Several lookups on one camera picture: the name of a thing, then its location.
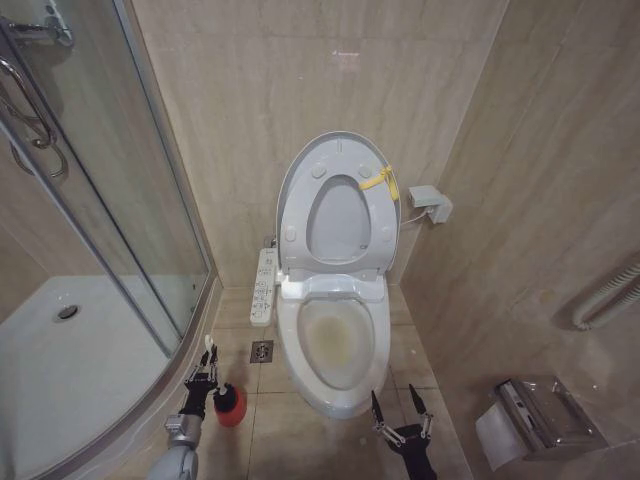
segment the shower drain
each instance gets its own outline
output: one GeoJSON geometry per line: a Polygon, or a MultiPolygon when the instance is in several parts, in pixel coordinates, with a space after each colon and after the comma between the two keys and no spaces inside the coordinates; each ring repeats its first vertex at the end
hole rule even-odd
{"type": "Polygon", "coordinates": [[[273,340],[260,340],[251,343],[249,363],[271,363],[273,360],[273,340]]]}
{"type": "Polygon", "coordinates": [[[58,312],[58,319],[69,320],[76,313],[78,313],[79,310],[80,307],[78,307],[77,305],[68,305],[58,312]]]}

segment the beige floor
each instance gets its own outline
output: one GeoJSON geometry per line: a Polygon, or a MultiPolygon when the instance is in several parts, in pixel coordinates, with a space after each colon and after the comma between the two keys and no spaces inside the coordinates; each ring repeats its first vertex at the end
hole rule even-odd
{"type": "MultiPolygon", "coordinates": [[[[213,329],[220,350],[220,373],[247,390],[247,415],[234,429],[220,427],[213,412],[205,419],[198,448],[198,479],[408,478],[400,457],[372,431],[370,415],[331,420],[313,410],[295,392],[275,328],[249,326],[251,294],[248,289],[226,289],[213,329]],[[258,339],[275,341],[273,363],[249,364],[251,342],[258,339]]],[[[380,398],[385,420],[391,426],[418,421],[408,390],[412,383],[435,414],[428,454],[438,478],[471,479],[402,292],[390,287],[389,294],[391,358],[380,398]]],[[[166,449],[166,441],[164,430],[159,429],[149,444],[111,478],[144,478],[166,449]]]]}

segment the stainless steel toilet paper holder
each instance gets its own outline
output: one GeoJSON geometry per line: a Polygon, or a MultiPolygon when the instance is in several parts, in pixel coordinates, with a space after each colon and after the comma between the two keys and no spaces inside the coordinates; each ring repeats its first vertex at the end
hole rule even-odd
{"type": "Polygon", "coordinates": [[[563,460],[607,442],[571,393],[553,376],[510,378],[495,387],[529,453],[524,460],[563,460]]]}

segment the wall outlet box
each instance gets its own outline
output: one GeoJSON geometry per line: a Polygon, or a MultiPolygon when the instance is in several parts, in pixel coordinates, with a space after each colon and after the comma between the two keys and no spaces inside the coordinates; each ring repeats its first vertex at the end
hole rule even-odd
{"type": "Polygon", "coordinates": [[[453,203],[433,185],[409,187],[411,204],[414,208],[426,208],[433,223],[444,223],[453,210],[453,203]]]}
{"type": "Polygon", "coordinates": [[[409,195],[414,208],[433,207],[441,202],[442,197],[440,191],[433,185],[409,187],[409,195]]]}

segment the yellow zip tie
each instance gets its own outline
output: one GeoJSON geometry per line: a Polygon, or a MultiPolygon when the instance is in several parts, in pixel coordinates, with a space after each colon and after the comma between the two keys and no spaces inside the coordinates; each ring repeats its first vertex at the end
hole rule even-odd
{"type": "Polygon", "coordinates": [[[398,198],[400,198],[400,194],[398,193],[398,185],[396,185],[396,180],[393,178],[393,174],[391,173],[391,166],[384,167],[380,170],[380,175],[377,177],[373,177],[371,180],[367,180],[366,182],[362,182],[358,186],[360,190],[367,190],[368,188],[375,187],[376,185],[387,182],[389,186],[389,193],[391,194],[391,199],[395,202],[398,198]]]}

